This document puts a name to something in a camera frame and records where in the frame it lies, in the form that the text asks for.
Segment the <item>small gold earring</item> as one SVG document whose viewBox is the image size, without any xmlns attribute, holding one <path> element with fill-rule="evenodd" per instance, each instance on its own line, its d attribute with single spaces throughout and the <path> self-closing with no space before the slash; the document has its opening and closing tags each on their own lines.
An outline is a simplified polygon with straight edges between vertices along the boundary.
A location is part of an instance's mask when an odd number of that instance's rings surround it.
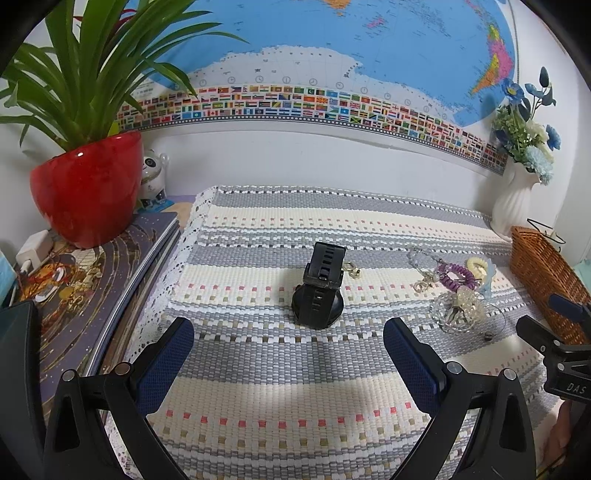
<svg viewBox="0 0 591 480">
<path fill-rule="evenodd" d="M 361 276 L 361 270 L 358 266 L 353 264 L 353 262 L 344 262 L 342 263 L 342 271 L 349 274 L 349 277 L 353 279 L 358 279 Z"/>
</svg>

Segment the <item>black watch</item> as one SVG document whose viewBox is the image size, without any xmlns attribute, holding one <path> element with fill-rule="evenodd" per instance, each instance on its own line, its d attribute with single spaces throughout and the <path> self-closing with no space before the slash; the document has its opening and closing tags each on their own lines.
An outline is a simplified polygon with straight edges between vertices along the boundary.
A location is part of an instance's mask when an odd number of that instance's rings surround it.
<svg viewBox="0 0 591 480">
<path fill-rule="evenodd" d="M 342 315 L 341 286 L 346 248 L 325 242 L 315 243 L 311 261 L 305 266 L 303 282 L 294 290 L 291 310 L 297 324 L 327 329 Z"/>
</svg>

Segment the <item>brown wicker basket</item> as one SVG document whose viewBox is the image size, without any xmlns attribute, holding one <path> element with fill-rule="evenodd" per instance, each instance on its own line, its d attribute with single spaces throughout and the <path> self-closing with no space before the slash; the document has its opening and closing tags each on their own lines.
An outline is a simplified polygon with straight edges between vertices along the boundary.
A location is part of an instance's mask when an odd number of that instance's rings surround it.
<svg viewBox="0 0 591 480">
<path fill-rule="evenodd" d="M 510 269 L 525 286 L 550 329 L 566 344 L 590 342 L 581 326 L 552 310 L 551 294 L 559 294 L 575 303 L 588 303 L 590 294 L 562 255 L 534 229 L 512 228 Z"/>
</svg>

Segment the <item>light blue hair clip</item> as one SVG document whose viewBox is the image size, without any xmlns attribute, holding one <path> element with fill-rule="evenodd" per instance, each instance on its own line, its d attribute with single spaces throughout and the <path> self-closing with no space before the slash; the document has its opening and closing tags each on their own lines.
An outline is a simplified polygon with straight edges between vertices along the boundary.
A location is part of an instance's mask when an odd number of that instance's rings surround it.
<svg viewBox="0 0 591 480">
<path fill-rule="evenodd" d="M 494 263 L 489 263 L 487 266 L 487 273 L 485 275 L 485 279 L 478 288 L 478 293 L 487 300 L 490 300 L 492 298 L 492 283 L 496 273 L 496 265 Z"/>
</svg>

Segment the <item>white ribbed vase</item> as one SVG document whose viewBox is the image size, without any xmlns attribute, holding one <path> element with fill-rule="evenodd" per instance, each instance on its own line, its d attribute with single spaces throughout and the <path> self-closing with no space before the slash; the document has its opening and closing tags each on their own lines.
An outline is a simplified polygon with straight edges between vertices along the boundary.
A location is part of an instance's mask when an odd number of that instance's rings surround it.
<svg viewBox="0 0 591 480">
<path fill-rule="evenodd" d="M 526 223 L 531 193 L 538 183 L 535 173 L 530 173 L 521 163 L 514 164 L 511 180 L 497 198 L 492 212 L 491 228 L 501 239 L 510 242 L 512 228 Z"/>
</svg>

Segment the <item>dark illustrated book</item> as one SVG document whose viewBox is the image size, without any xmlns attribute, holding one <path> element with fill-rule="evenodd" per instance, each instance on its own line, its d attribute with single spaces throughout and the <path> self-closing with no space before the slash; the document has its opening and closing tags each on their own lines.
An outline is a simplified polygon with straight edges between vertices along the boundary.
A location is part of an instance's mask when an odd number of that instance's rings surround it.
<svg viewBox="0 0 591 480">
<path fill-rule="evenodd" d="M 129 301 L 160 269 L 180 234 L 174 212 L 136 215 L 113 240 L 89 249 L 52 235 L 53 249 L 22 282 L 16 299 L 41 318 L 40 395 L 49 416 L 61 375 L 100 369 Z"/>
</svg>

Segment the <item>woven striped table mat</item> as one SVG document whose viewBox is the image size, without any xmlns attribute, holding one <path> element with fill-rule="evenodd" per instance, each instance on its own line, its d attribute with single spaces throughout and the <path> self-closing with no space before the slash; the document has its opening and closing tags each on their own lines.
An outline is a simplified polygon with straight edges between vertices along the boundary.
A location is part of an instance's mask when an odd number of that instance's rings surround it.
<svg viewBox="0 0 591 480">
<path fill-rule="evenodd" d="M 514 370 L 543 448 L 560 402 L 516 321 L 537 309 L 486 214 L 429 200 L 315 187 L 214 186 L 190 215 L 127 348 L 134 359 L 176 318 L 193 349 L 149 423 L 191 479 L 387 479 L 428 424 L 383 342 L 405 321 L 444 360 L 475 373 Z M 346 248 L 344 310 L 327 329 L 291 310 L 315 243 Z M 488 319 L 445 332 L 440 286 L 415 290 L 437 259 L 497 269 Z"/>
</svg>

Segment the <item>blue white artificial flowers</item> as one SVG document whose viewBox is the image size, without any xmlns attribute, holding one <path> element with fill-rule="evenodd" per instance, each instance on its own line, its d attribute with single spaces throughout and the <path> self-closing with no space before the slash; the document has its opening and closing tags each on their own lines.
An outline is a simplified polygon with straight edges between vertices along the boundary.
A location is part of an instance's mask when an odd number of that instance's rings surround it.
<svg viewBox="0 0 591 480">
<path fill-rule="evenodd" d="M 522 87 L 505 79 L 502 91 L 508 103 L 497 109 L 493 132 L 516 164 L 535 174 L 539 183 L 548 185 L 554 176 L 554 152 L 562 146 L 558 131 L 535 119 L 540 108 L 556 105 L 549 72 L 541 67 L 537 85 L 526 83 Z"/>
</svg>

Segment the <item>white power adapter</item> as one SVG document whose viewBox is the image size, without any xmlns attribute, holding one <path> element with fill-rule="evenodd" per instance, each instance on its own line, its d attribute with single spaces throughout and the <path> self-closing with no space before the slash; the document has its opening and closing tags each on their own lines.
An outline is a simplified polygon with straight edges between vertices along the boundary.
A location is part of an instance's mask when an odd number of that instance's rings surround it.
<svg viewBox="0 0 591 480">
<path fill-rule="evenodd" d="M 31 235 L 16 255 L 16 262 L 21 273 L 37 269 L 53 248 L 53 240 L 48 230 Z"/>
</svg>

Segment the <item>red plant pot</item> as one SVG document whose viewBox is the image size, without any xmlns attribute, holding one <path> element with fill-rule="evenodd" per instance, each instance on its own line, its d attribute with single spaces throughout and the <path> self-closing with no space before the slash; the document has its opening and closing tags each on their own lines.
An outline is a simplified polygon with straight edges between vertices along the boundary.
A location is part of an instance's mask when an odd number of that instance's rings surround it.
<svg viewBox="0 0 591 480">
<path fill-rule="evenodd" d="M 141 134 L 129 131 L 54 157 L 30 173 L 33 200 L 78 248 L 107 243 L 131 223 L 142 175 Z"/>
</svg>

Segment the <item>white panda figurine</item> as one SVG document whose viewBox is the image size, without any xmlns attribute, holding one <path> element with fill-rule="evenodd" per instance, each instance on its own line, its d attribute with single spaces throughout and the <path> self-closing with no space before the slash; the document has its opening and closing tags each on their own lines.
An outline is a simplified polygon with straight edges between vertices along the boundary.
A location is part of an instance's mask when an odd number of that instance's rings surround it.
<svg viewBox="0 0 591 480">
<path fill-rule="evenodd" d="M 142 176 L 138 194 L 138 205 L 147 209 L 166 198 L 166 173 L 168 157 L 149 149 L 143 156 Z"/>
</svg>

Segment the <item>world map poster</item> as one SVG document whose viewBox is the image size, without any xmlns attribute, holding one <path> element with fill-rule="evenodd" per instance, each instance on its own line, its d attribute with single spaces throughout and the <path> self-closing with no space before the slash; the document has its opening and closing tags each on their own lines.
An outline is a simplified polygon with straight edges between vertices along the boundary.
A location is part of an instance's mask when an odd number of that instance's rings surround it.
<svg viewBox="0 0 591 480">
<path fill-rule="evenodd" d="M 301 121 L 389 135 L 502 173 L 490 116 L 518 68 L 507 1 L 198 1 L 221 34 L 164 60 L 123 107 L 124 130 L 228 120 Z"/>
</svg>

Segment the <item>green leafy plant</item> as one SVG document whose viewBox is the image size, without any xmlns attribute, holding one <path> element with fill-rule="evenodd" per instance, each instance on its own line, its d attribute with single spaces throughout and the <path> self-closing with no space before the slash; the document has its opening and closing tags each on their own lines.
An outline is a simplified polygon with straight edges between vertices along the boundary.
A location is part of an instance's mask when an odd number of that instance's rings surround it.
<svg viewBox="0 0 591 480">
<path fill-rule="evenodd" d="M 190 1 L 89 1 L 81 15 L 61 1 L 46 16 L 50 43 L 23 43 L 1 77 L 1 121 L 34 129 L 62 151 L 147 124 L 161 108 L 134 91 L 159 75 L 195 99 L 187 73 L 164 55 L 199 36 L 224 36 Z"/>
</svg>

